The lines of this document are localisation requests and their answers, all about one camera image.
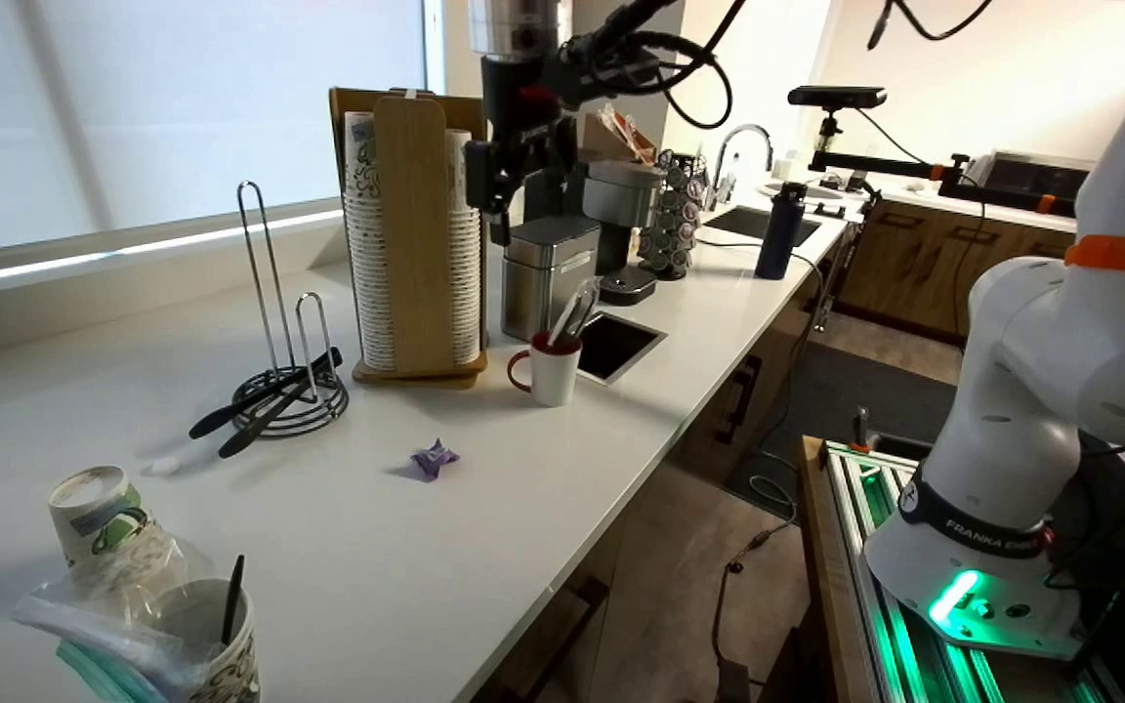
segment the camera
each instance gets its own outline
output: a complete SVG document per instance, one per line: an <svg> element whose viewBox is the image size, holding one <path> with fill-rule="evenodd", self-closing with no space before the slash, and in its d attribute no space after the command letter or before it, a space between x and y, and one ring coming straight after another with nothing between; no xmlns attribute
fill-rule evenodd
<svg viewBox="0 0 1125 703"><path fill-rule="evenodd" d="M837 108L875 108L882 106L882 88L794 88L789 106L819 106L826 112Z"/></svg>

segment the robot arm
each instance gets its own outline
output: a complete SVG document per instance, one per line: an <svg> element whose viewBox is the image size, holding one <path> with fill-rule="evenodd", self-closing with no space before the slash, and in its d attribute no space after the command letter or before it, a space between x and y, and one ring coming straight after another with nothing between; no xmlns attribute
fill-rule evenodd
<svg viewBox="0 0 1125 703"><path fill-rule="evenodd" d="M695 66L716 63L705 47L674 37L642 33L671 0L629 0L596 33L557 47L549 0L480 0L472 7L472 47L480 51L483 118L493 142L463 149L467 209L480 209L493 243L507 243L507 205L530 171L566 188L579 168L579 135L571 108L595 98L661 95ZM690 66L664 63L651 51L690 55Z"/></svg>
<svg viewBox="0 0 1125 703"><path fill-rule="evenodd" d="M1125 127L1076 197L1067 261L1004 261L967 305L946 431L863 560L950 641L1070 662L1076 593L1048 586L1040 525L1076 431L1125 440Z"/></svg>

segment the window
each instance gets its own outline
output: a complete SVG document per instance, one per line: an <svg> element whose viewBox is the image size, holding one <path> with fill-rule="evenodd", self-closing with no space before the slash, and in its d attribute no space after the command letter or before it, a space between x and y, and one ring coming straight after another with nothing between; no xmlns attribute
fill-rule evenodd
<svg viewBox="0 0 1125 703"><path fill-rule="evenodd" d="M421 82L410 0L0 0L0 249L332 200L326 88Z"/></svg>

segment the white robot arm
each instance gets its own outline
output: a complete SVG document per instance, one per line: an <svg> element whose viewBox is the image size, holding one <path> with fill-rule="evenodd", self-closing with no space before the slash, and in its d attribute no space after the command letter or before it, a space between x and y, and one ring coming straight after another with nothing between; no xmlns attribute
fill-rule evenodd
<svg viewBox="0 0 1125 703"><path fill-rule="evenodd" d="M1048 586L1040 525L1076 431L1125 444L1125 127L1076 197L1067 261L1004 261L967 305L946 431L863 560L950 641L1070 662L1076 593Z"/></svg>

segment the small purple object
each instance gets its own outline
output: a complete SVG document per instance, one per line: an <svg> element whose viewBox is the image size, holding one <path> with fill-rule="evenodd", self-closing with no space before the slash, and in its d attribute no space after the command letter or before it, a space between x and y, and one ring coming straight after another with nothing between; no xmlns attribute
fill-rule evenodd
<svg viewBox="0 0 1125 703"><path fill-rule="evenodd" d="M410 460L421 470L425 481L436 481L441 470L455 460L455 452L432 440L428 451L410 452Z"/></svg>

